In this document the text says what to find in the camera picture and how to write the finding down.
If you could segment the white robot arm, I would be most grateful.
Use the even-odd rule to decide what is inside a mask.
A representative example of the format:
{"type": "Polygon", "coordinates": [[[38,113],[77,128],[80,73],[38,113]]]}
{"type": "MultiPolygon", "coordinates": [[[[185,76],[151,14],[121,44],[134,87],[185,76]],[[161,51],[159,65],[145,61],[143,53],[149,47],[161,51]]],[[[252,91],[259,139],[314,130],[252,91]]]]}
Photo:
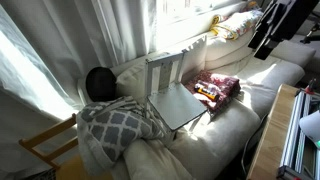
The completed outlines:
{"type": "Polygon", "coordinates": [[[272,0],[255,26],[248,47],[265,60],[283,40],[290,40],[319,0],[272,0]]]}

